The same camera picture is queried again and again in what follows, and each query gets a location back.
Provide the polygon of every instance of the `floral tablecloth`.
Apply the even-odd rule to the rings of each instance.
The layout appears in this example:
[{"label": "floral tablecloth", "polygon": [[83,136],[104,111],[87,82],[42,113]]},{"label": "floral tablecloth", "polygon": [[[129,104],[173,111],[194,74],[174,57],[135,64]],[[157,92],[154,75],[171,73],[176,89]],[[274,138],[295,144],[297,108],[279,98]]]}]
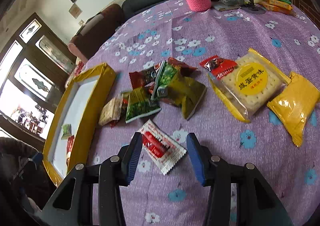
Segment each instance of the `floral tablecloth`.
[{"label": "floral tablecloth", "polygon": [[[263,106],[250,124],[236,120],[215,95],[198,63],[219,55],[237,59],[254,48],[287,75],[295,71],[320,88],[320,31],[300,10],[297,16],[266,12],[254,15],[239,9],[201,13],[190,11],[185,0],[170,0],[128,20],[88,61],[85,69],[107,62],[117,79],[109,99],[130,89],[128,72],[142,70],[168,57],[199,68],[193,77],[208,88],[189,121],[180,109],[161,103],[162,111],[151,116],[166,134],[186,148],[186,135],[194,132],[227,162],[257,166],[282,201],[294,225],[302,225],[320,201],[320,114],[316,106],[304,129],[304,142],[297,148],[279,119]],[[148,117],[114,128],[97,128],[88,164],[97,164],[118,153]],[[196,180],[186,154],[162,175],[143,150],[134,181],[121,187],[128,226],[202,225],[209,188]],[[97,190],[94,193],[94,222],[98,223]],[[231,223],[236,217],[236,198],[231,198]]]}]

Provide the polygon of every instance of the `red snack package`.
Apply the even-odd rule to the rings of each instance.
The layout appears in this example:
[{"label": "red snack package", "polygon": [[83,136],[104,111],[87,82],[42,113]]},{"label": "red snack package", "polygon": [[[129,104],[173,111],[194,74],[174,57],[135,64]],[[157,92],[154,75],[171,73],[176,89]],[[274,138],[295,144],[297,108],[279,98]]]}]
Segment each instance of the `red snack package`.
[{"label": "red snack package", "polygon": [[67,160],[66,160],[66,164],[68,166],[69,161],[70,161],[70,156],[71,156],[71,151],[73,148],[73,143],[75,141],[75,136],[72,135],[68,138],[68,143],[67,143]]},{"label": "red snack package", "polygon": [[152,66],[140,72],[129,73],[129,77],[133,89],[146,86],[147,84],[154,82],[156,79],[155,67]]},{"label": "red snack package", "polygon": [[231,73],[237,63],[230,59],[224,59],[217,55],[211,56],[199,63],[200,66],[208,69],[218,80]]}]

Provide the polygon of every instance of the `red wrapper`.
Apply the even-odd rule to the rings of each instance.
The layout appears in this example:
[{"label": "red wrapper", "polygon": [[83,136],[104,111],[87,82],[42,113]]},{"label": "red wrapper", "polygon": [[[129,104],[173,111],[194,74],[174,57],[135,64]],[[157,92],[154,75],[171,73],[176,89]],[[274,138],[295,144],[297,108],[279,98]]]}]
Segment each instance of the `red wrapper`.
[{"label": "red wrapper", "polygon": [[218,80],[231,73],[237,63],[230,59],[224,59],[217,55],[211,56],[199,63],[200,66],[208,69]]},{"label": "red wrapper", "polygon": [[68,138],[68,143],[67,143],[67,160],[66,160],[67,166],[69,165],[69,160],[70,160],[71,151],[72,151],[74,142],[75,142],[75,136],[72,135]]}]

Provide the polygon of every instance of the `sofa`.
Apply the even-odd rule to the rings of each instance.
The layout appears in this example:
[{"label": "sofa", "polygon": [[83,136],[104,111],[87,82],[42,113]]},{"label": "sofa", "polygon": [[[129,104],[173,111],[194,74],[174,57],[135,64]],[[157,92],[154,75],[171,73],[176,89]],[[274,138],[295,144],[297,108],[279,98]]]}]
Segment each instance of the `sofa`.
[{"label": "sofa", "polygon": [[112,4],[77,32],[68,44],[71,53],[85,64],[115,32],[131,17],[167,0],[125,0],[120,7]]}]

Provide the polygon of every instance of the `white and red candy wrapper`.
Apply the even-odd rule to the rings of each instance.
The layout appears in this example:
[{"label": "white and red candy wrapper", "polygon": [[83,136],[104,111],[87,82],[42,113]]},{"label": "white and red candy wrapper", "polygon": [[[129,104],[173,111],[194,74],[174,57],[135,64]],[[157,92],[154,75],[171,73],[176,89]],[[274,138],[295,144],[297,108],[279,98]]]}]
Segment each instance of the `white and red candy wrapper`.
[{"label": "white and red candy wrapper", "polygon": [[143,148],[163,174],[168,173],[187,152],[179,143],[159,130],[151,120],[138,132],[143,135]]}]

